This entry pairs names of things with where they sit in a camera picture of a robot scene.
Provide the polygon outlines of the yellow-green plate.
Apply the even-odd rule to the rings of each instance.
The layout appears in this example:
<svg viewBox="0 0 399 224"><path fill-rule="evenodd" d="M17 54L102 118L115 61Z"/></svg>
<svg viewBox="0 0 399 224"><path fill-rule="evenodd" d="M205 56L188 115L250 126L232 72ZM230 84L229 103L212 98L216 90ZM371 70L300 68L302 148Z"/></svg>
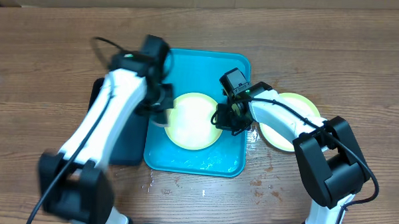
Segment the yellow-green plate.
<svg viewBox="0 0 399 224"><path fill-rule="evenodd" d="M300 108L301 110L307 112L308 114L312 114L316 117L321 116L318 108L308 98L304 96L295 94L293 92L285 92L280 94L280 97L284 98L285 100ZM276 130L262 123L259 123L259 129L266 141L269 142L273 147L284 152L294 152L294 147L292 143L290 143L286 138L277 133Z"/></svg>
<svg viewBox="0 0 399 224"><path fill-rule="evenodd" d="M206 94L191 92L178 96L167 111L164 128L170 141L185 150L202 150L214 144L222 130L211 123L217 102Z"/></svg>

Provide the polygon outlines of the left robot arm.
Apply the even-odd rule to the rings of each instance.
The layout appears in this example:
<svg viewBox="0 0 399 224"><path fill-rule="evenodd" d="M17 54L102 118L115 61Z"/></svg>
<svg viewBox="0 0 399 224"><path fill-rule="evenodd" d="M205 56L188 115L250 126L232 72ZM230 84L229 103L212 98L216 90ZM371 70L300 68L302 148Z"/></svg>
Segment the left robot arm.
<svg viewBox="0 0 399 224"><path fill-rule="evenodd" d="M147 35L141 48L118 52L106 62L97 47L91 47L108 73L98 96L75 133L55 155L42 154L38 161L41 196L30 213L31 224L39 209L71 224L131 224L114 206L114 191L106 176L117 140L133 114L146 116L161 126L168 123L166 111L174 102L164 64L169 44Z"/></svg>

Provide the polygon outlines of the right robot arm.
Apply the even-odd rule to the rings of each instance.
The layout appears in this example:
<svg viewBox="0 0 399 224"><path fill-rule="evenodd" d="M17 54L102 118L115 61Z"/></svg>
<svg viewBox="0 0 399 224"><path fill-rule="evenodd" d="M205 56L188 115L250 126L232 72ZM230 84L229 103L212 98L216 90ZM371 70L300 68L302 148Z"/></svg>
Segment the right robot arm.
<svg viewBox="0 0 399 224"><path fill-rule="evenodd" d="M256 122L292 143L311 197L302 224L342 224L348 207L378 197L378 180L344 118L327 120L301 110L268 84L251 84L238 68L225 73L220 83L227 102L218 104L211 117L216 128L236 136Z"/></svg>

